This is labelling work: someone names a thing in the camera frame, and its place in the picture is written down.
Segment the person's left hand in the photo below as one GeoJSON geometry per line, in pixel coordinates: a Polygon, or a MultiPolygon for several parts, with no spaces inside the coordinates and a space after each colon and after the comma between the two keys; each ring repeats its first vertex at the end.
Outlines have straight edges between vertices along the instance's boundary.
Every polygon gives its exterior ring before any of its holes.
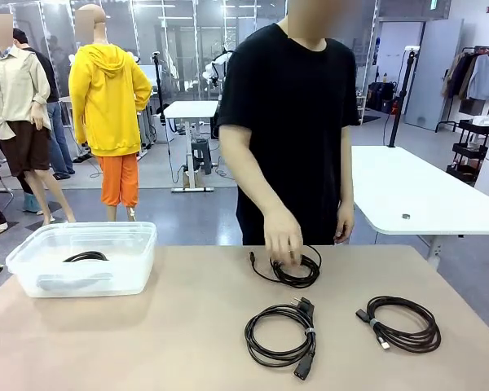
{"type": "Polygon", "coordinates": [[[345,243],[351,236],[355,226],[355,207],[352,201],[340,203],[337,210],[337,229],[334,235],[334,243],[345,243]]]}

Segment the person's right hand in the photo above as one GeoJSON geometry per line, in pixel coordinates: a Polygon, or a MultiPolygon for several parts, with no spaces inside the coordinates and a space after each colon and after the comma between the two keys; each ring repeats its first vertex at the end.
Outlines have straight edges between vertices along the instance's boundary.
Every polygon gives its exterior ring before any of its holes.
{"type": "Polygon", "coordinates": [[[302,260],[302,231],[295,217],[285,209],[264,216],[264,239],[273,261],[299,266],[302,260]]]}

